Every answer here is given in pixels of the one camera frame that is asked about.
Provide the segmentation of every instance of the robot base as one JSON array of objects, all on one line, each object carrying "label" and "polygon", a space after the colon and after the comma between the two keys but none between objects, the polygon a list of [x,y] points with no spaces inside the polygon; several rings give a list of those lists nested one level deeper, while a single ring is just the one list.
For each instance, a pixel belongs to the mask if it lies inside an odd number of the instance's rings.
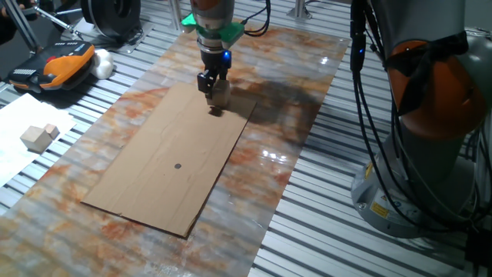
[{"label": "robot base", "polygon": [[[404,180],[400,163],[395,157],[391,135],[388,136],[383,147],[396,180],[406,193],[415,199],[408,182]],[[442,229],[443,227],[441,225],[424,215],[421,210],[401,193],[392,181],[380,154],[377,155],[376,161],[383,182],[391,194],[392,200],[400,211],[418,224]],[[458,158],[456,159],[449,176],[443,182],[431,183],[428,185],[433,190],[434,194],[446,204],[448,208],[452,209],[454,213],[459,213],[463,207],[469,203],[470,197],[473,194],[473,177],[474,163]],[[427,188],[421,182],[414,181],[412,182],[412,186],[413,191],[418,195],[418,199],[430,210],[445,219],[456,220],[455,215],[452,215],[444,209],[442,205],[438,204],[435,197],[429,193]],[[384,194],[384,190],[381,188],[381,184],[372,163],[369,163],[355,176],[351,188],[351,197],[354,206],[361,217],[377,230],[388,235],[406,239],[426,235],[425,230],[408,222],[393,209],[387,196]]]}]

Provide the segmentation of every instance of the small wooden cube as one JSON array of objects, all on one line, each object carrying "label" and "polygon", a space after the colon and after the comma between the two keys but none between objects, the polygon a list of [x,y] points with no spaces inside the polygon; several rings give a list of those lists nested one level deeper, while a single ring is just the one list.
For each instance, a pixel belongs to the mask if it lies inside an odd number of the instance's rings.
[{"label": "small wooden cube", "polygon": [[30,126],[21,136],[22,142],[31,152],[43,153],[53,142],[53,138],[43,128]]},{"label": "small wooden cube", "polygon": [[52,137],[52,139],[56,139],[56,137],[60,134],[58,128],[53,124],[47,124],[45,126],[45,130],[48,133],[48,135]]}]

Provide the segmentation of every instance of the yellow warning label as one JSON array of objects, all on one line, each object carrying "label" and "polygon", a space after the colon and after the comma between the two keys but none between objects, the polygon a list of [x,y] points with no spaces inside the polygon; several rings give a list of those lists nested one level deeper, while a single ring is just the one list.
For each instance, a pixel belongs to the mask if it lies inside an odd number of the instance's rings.
[{"label": "yellow warning label", "polygon": [[367,165],[366,167],[366,175],[364,177],[364,180],[367,180],[367,178],[371,174],[371,171],[372,171],[372,162],[370,162],[369,165]]},{"label": "yellow warning label", "polygon": [[389,212],[388,209],[377,204],[376,202],[372,202],[371,210],[384,218],[387,218],[387,214]]}]

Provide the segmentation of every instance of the black cable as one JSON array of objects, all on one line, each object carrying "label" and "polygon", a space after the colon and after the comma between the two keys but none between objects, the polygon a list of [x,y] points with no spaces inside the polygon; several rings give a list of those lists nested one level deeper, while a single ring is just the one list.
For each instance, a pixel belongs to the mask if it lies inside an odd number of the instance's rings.
[{"label": "black cable", "polygon": [[260,10],[259,12],[247,17],[245,20],[241,22],[242,25],[246,25],[248,23],[248,20],[255,17],[256,15],[261,14],[263,11],[267,11],[267,20],[263,24],[263,27],[259,28],[258,30],[253,30],[253,31],[244,31],[245,35],[249,35],[252,37],[260,37],[264,35],[268,31],[268,27],[270,26],[270,14],[271,14],[271,0],[266,0],[266,6]]},{"label": "black cable", "polygon": [[267,7],[264,7],[262,10],[260,10],[259,12],[255,13],[254,15],[250,15],[248,16],[245,20],[241,21],[241,24],[242,25],[246,25],[246,23],[248,23],[248,20],[252,19],[253,17],[255,17],[256,15],[259,15],[261,14],[262,12],[264,12],[265,10],[267,9]]},{"label": "black cable", "polygon": [[393,141],[393,150],[394,150],[394,154],[396,155],[397,159],[400,158],[400,151],[398,151],[398,147],[397,147],[397,140],[396,140],[396,137],[395,137],[395,133],[394,133],[394,120],[395,120],[395,114],[396,114],[396,105],[394,104],[394,102],[392,103],[391,105],[391,140]]},{"label": "black cable", "polygon": [[127,45],[135,45],[138,42],[138,40],[143,36],[144,36],[144,29],[142,27],[140,27],[140,29],[137,30],[137,32],[135,33],[135,37],[130,39],[126,44]]}]

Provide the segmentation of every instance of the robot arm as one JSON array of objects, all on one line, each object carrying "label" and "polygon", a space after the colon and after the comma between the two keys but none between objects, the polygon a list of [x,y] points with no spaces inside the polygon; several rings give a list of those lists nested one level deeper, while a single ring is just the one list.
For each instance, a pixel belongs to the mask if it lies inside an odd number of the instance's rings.
[{"label": "robot arm", "polygon": [[227,80],[232,53],[228,50],[243,34],[244,26],[232,22],[234,0],[191,0],[191,15],[182,24],[197,30],[197,43],[204,63],[198,74],[198,90],[209,105],[225,108],[230,96]]},{"label": "robot arm", "polygon": [[[480,200],[474,162],[458,157],[465,135],[480,128],[490,112],[492,41],[464,31],[464,0],[371,4],[352,2],[351,69],[371,157],[352,185],[354,204],[373,227],[397,237],[466,230],[492,207],[489,201],[486,212],[474,208],[470,216],[463,216],[473,195],[475,207]],[[374,17],[371,22],[371,8],[377,22]],[[367,142],[360,108],[364,106],[374,125],[361,84],[366,19],[377,41],[381,33],[382,42],[371,48],[380,50],[396,110],[391,115],[396,123],[384,143],[374,132],[381,151],[377,155]],[[487,143],[480,148],[492,172]]]}]

